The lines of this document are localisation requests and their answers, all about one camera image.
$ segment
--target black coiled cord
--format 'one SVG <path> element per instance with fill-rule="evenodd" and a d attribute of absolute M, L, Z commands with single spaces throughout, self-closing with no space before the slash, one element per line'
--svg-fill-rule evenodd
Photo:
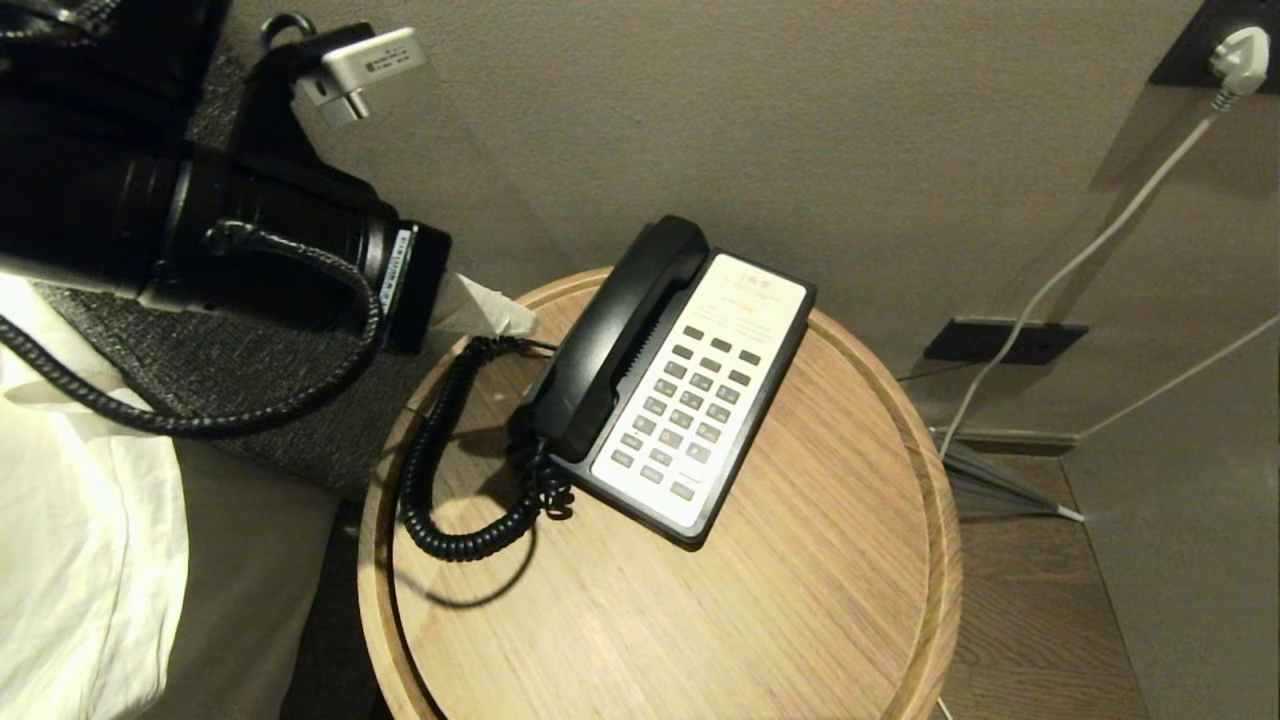
<path fill-rule="evenodd" d="M 570 480 L 547 456 L 539 441 L 536 445 L 513 445 L 507 450 L 508 461 L 520 473 L 522 492 L 520 501 L 506 515 L 484 529 L 460 536 L 445 533 L 431 520 L 435 471 L 449 436 L 462 418 L 476 374 L 495 357 L 534 347 L 554 350 L 554 346 L 532 340 L 477 337 L 467 343 L 444 375 L 440 396 L 413 436 L 401 473 L 401 520 L 424 552 L 449 562 L 481 560 L 529 532 L 539 511 L 547 510 L 547 516 L 554 520 L 573 514 L 570 509 L 573 502 Z"/>
<path fill-rule="evenodd" d="M 211 418 L 183 418 L 142 410 L 115 400 L 59 363 L 4 315 L 0 315 L 0 343 L 31 365 L 49 384 L 104 418 L 147 433 L 198 439 L 247 436 L 296 420 L 351 387 L 374 363 L 383 340 L 383 306 L 369 281 L 355 266 L 335 255 L 239 220 L 218 220 L 207 240 L 216 254 L 252 251 L 284 255 L 351 287 L 365 313 L 365 328 L 356 350 L 320 383 L 269 407 Z"/>

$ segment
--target white pillow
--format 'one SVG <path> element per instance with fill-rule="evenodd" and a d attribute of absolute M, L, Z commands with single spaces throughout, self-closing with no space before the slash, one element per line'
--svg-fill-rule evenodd
<path fill-rule="evenodd" d="M 73 370 L 141 405 L 26 281 L 0 313 Z M 0 347 L 0 719 L 132 717 L 164 691 L 187 584 L 169 438 L 70 404 Z"/>

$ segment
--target white keypad panel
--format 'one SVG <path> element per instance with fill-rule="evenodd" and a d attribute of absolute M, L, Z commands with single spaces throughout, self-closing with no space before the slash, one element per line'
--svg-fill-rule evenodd
<path fill-rule="evenodd" d="M 717 255 L 676 319 L 591 474 L 691 528 L 804 302 L 803 286 Z"/>

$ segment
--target beige wall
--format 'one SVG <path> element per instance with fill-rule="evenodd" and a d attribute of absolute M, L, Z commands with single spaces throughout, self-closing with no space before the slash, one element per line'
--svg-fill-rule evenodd
<path fill-rule="evenodd" d="M 952 315 L 1011 315 L 1207 108 L 1144 81 L 1197 0 L 297 0 L 416 26 L 431 68 L 321 154 L 454 233 L 508 292 L 614 261 L 664 213 L 819 286 L 897 374 Z M 278 1 L 238 0 L 250 59 Z M 1275 313 L 1275 97 L 1224 118 L 1053 304 L 1092 333 L 997 373 L 969 427 L 1078 433 Z M 966 373 L 910 386 L 945 420 Z"/>
<path fill-rule="evenodd" d="M 1276 717 L 1275 328 L 1064 460 L 1156 720 Z"/>

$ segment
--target wall socket plate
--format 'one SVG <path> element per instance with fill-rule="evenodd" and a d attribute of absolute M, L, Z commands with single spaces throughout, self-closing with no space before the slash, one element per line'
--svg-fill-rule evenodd
<path fill-rule="evenodd" d="M 925 360 L 980 363 L 991 360 L 1009 340 L 1014 320 L 956 318 L 924 348 Z M 1088 325 L 1027 323 L 1001 365 L 1048 365 L 1089 332 Z"/>
<path fill-rule="evenodd" d="M 1219 87 L 1208 59 L 1226 36 L 1258 26 L 1271 36 L 1271 69 L 1258 92 L 1280 95 L 1280 0 L 1206 0 L 1151 73 L 1152 85 Z"/>

